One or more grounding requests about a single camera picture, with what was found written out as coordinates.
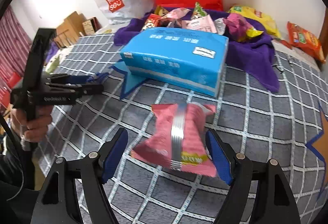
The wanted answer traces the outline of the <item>person's left hand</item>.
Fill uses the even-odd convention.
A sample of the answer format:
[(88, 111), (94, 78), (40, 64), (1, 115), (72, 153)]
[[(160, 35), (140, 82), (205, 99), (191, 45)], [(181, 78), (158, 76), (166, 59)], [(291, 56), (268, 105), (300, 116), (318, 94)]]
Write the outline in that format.
[(48, 125), (52, 122), (53, 106), (38, 108), (38, 118), (27, 121), (26, 113), (21, 109), (11, 109), (11, 129), (26, 141), (39, 143), (48, 132)]

